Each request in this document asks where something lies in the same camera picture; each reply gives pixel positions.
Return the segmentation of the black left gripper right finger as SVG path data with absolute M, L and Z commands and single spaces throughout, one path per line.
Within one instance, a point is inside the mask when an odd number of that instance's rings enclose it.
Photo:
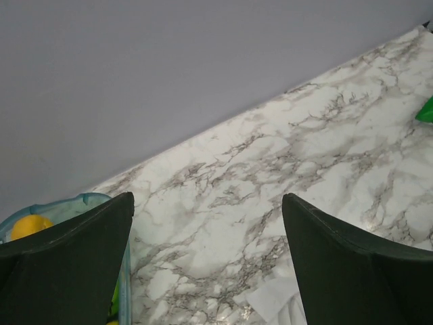
M 308 324 L 431 324 L 432 252 L 328 215 L 295 194 L 282 215 Z

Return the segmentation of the white shirt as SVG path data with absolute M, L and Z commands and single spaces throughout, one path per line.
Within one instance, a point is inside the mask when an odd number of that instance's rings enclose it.
M 307 324 L 295 278 L 268 279 L 246 300 L 265 324 Z

